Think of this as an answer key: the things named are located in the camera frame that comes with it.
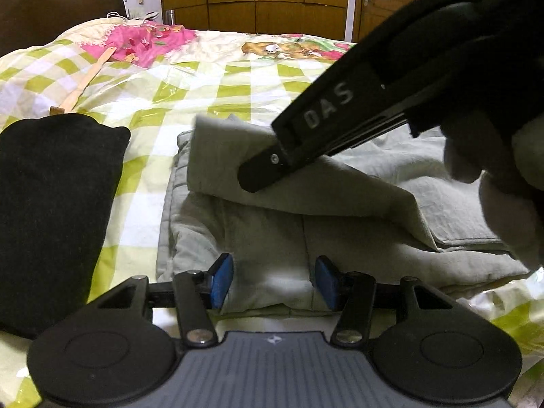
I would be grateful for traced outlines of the gloved right hand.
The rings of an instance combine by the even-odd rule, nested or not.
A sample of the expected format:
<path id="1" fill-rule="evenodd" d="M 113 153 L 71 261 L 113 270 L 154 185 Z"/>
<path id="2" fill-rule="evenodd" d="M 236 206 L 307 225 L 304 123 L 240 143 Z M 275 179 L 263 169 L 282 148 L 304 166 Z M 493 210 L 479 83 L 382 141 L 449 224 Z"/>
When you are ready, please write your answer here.
<path id="1" fill-rule="evenodd" d="M 447 124 L 444 164 L 465 183 L 479 181 L 484 219 L 514 258 L 543 264 L 543 119 L 513 135 L 492 122 Z"/>

